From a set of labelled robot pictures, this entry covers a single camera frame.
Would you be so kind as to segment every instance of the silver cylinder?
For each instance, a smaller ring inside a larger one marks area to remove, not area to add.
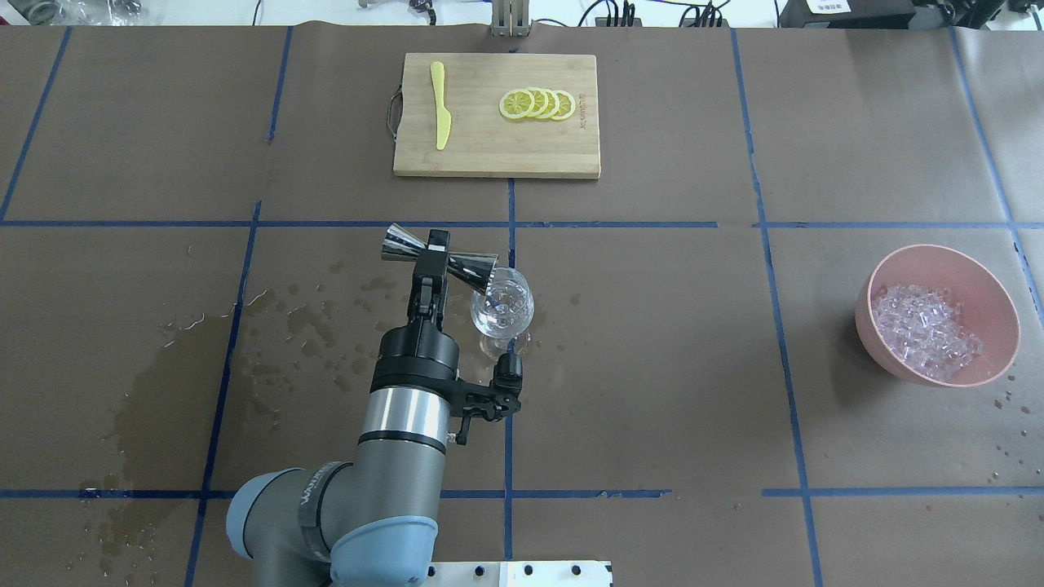
[[[362,437],[372,432],[399,431],[419,435],[446,444],[450,404],[443,397],[418,388],[382,388],[370,394],[362,421]]]

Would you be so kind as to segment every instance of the ice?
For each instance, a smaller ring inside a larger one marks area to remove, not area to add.
[[[984,350],[982,341],[960,326],[960,304],[952,303],[945,287],[888,285],[872,305],[884,344],[907,367],[936,381],[951,381]]]

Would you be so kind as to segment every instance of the yellow knife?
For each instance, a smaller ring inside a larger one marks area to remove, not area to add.
[[[431,64],[431,85],[435,88],[435,148],[446,148],[450,139],[450,124],[453,117],[446,110],[446,66],[443,62]]]

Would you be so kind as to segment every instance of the brown table surface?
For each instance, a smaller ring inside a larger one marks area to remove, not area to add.
[[[404,53],[507,50],[598,56],[601,179],[394,177]],[[352,459],[400,221],[537,301],[523,410],[451,448],[436,560],[1041,583],[1044,36],[0,27],[0,582],[248,585],[228,499]],[[1007,377],[922,388],[861,349],[856,292],[915,242],[1009,289]]]

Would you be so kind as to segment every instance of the white label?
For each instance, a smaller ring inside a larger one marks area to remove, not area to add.
[[[805,0],[813,15],[840,15],[851,13],[848,0]]]

